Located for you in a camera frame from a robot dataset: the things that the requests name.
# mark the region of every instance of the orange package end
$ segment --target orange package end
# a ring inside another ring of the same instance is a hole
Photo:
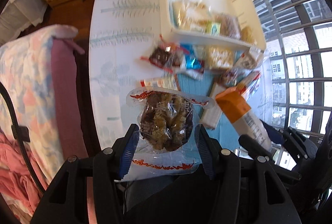
[[[251,109],[245,99],[236,90],[236,87],[228,88],[224,92],[219,93],[215,96],[215,100],[232,124]]]

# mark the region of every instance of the pink blanket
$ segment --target pink blanket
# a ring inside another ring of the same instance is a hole
[[[46,189],[44,177],[32,152],[27,150],[27,153],[34,171]],[[20,200],[33,214],[40,200],[38,189],[24,163],[17,141],[11,144],[2,131],[0,132],[0,162],[8,167],[8,169],[0,169],[0,192]]]

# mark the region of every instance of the curtain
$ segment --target curtain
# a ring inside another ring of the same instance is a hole
[[[0,14],[0,45],[16,39],[31,24],[43,21],[45,0],[9,0]]]

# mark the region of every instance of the silver screw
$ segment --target silver screw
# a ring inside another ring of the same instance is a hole
[[[113,149],[112,149],[111,147],[105,148],[105,149],[103,150],[103,153],[104,153],[105,155],[112,154],[112,153],[113,153]]]
[[[257,160],[260,162],[260,163],[264,163],[266,161],[265,157],[263,156],[258,156],[257,157]]]
[[[229,156],[230,155],[230,151],[228,149],[222,149],[221,154],[223,154],[224,156]]]
[[[74,161],[76,161],[76,159],[77,159],[77,156],[70,156],[67,160],[69,162],[74,162]]]

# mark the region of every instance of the table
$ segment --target table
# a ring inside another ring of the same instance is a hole
[[[126,96],[142,79],[162,77],[164,72],[142,62],[160,34],[159,0],[95,0],[89,41],[89,74],[92,108],[102,149],[123,137],[131,123],[137,123],[141,108],[128,107]],[[272,77],[269,60],[261,67],[258,91],[248,103],[266,122],[272,119]],[[178,75],[184,92],[209,95],[213,75],[203,81]],[[238,134],[222,115],[209,135],[222,147],[237,148]]]

